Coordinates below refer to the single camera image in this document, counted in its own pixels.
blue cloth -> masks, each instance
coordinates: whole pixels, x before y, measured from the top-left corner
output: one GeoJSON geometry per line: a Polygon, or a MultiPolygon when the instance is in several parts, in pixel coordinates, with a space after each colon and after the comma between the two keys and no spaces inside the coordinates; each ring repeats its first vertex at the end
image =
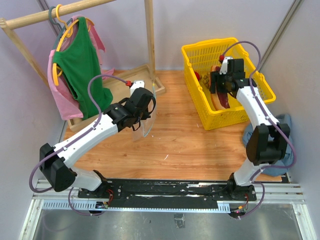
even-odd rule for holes
{"type": "MultiPolygon", "coordinates": [[[[291,118],[289,114],[281,114],[276,116],[276,118],[279,120],[281,124],[288,124],[288,126],[291,129],[291,118]]],[[[251,135],[253,133],[252,124],[250,123],[244,130],[244,134],[242,137],[242,141],[244,146],[246,147],[249,139],[251,138],[251,135]]],[[[285,156],[282,160],[279,160],[275,163],[275,166],[289,166],[294,161],[294,155],[292,153],[291,147],[289,145],[286,146],[285,156]]],[[[285,174],[288,171],[287,168],[275,168],[275,167],[268,167],[266,168],[263,173],[270,175],[270,176],[280,176],[285,174]]]]}

gray wall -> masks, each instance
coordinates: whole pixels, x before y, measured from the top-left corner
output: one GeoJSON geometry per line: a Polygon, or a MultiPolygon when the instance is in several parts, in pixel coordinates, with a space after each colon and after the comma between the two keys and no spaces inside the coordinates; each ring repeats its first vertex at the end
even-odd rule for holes
{"type": "MultiPolygon", "coordinates": [[[[11,0],[1,5],[0,17],[9,20],[38,11],[36,1],[11,0]]],[[[16,32],[46,73],[48,42],[55,37],[49,24],[42,22],[16,32]]],[[[39,161],[39,148],[58,141],[63,121],[49,89],[2,30],[0,97],[0,238],[16,240],[32,198],[28,180],[39,161]]]]}
{"type": "Polygon", "coordinates": [[[277,99],[274,114],[289,113],[297,164],[290,171],[300,183],[320,237],[320,2],[306,0],[262,69],[277,99]]]}
{"type": "MultiPolygon", "coordinates": [[[[50,6],[60,0],[47,0],[50,6]]],[[[63,4],[74,2],[64,0],[63,4]]],[[[148,61],[144,0],[117,0],[81,11],[106,46],[104,67],[130,69],[148,61]]],[[[236,37],[267,49],[293,0],[153,0],[156,68],[183,69],[181,47],[236,37]]],[[[254,63],[256,53],[246,48],[254,63]]]]}

pink shirt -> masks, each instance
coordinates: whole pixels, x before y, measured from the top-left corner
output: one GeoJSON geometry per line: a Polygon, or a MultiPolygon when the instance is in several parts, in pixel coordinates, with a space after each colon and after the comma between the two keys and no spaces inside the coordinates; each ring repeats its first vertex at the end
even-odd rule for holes
{"type": "MultiPolygon", "coordinates": [[[[75,19],[77,19],[78,17],[82,17],[82,16],[81,15],[73,16],[72,17],[73,21],[75,19]]],[[[77,32],[78,32],[78,25],[74,25],[72,36],[70,38],[67,38],[63,42],[60,51],[63,51],[69,47],[69,45],[75,39],[77,32]]],[[[101,39],[100,39],[100,37],[99,37],[99,35],[93,25],[91,25],[91,27],[90,27],[89,35],[90,35],[90,39],[92,41],[92,44],[97,52],[99,63],[100,63],[100,65],[102,65],[102,58],[101,58],[99,50],[103,50],[105,52],[106,48],[105,48],[104,44],[102,43],[102,41],[101,41],[101,39]]],[[[62,118],[62,120],[69,120],[69,119],[73,119],[73,118],[83,118],[84,115],[79,109],[79,103],[73,98],[73,96],[68,88],[68,84],[67,84],[65,78],[63,77],[63,74],[60,77],[58,77],[59,85],[56,86],[54,84],[53,75],[52,75],[52,68],[53,68],[53,57],[54,57],[55,52],[56,52],[55,49],[50,51],[48,69],[47,69],[47,78],[48,78],[50,90],[52,92],[56,106],[60,112],[61,118],[62,118]]],[[[114,71],[115,71],[114,68],[111,70],[102,70],[101,69],[102,74],[112,75],[114,73],[114,71]]]]}

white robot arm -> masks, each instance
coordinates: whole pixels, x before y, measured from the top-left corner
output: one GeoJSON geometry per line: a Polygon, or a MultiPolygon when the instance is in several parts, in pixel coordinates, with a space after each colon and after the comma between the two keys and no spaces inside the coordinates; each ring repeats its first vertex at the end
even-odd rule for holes
{"type": "Polygon", "coordinates": [[[229,93],[236,98],[246,111],[253,128],[246,146],[247,158],[239,170],[231,174],[227,182],[231,194],[252,185],[266,166],[284,158],[287,142],[269,120],[272,120],[287,137],[290,128],[287,124],[279,123],[263,102],[256,83],[252,80],[251,85],[250,79],[245,78],[244,60],[221,57],[221,68],[210,73],[210,92],[229,93]]]}
{"type": "Polygon", "coordinates": [[[142,80],[135,81],[130,88],[131,97],[111,104],[103,112],[98,124],[96,124],[98,121],[96,119],[67,140],[52,147],[46,143],[40,148],[40,160],[54,151],[63,149],[40,166],[40,170],[56,192],[69,187],[77,187],[87,189],[97,198],[106,192],[108,182],[98,171],[80,169],[74,167],[74,164],[104,139],[126,127],[135,131],[135,124],[139,124],[140,127],[140,121],[150,117],[155,109],[156,99],[144,86],[142,80]],[[149,111],[148,105],[151,101],[153,101],[153,109],[149,111]]]}

yellow basket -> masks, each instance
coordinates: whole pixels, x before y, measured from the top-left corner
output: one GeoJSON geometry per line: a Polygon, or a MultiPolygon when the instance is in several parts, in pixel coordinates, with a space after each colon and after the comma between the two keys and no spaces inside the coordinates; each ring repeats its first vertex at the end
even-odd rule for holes
{"type": "MultiPolygon", "coordinates": [[[[216,111],[211,101],[209,89],[204,86],[202,81],[199,82],[197,80],[194,72],[196,71],[202,76],[206,75],[210,72],[213,65],[220,64],[219,56],[227,47],[236,42],[238,42],[236,38],[229,37],[200,41],[182,47],[185,82],[205,130],[217,129],[249,120],[243,106],[235,98],[230,96],[228,98],[230,108],[216,111]]],[[[251,62],[249,54],[240,44],[232,47],[225,56],[244,59],[246,78],[248,78],[250,73],[256,68],[251,62]]],[[[276,100],[276,95],[267,84],[265,76],[256,71],[252,78],[258,86],[263,101],[266,104],[273,103],[276,100]]]]}

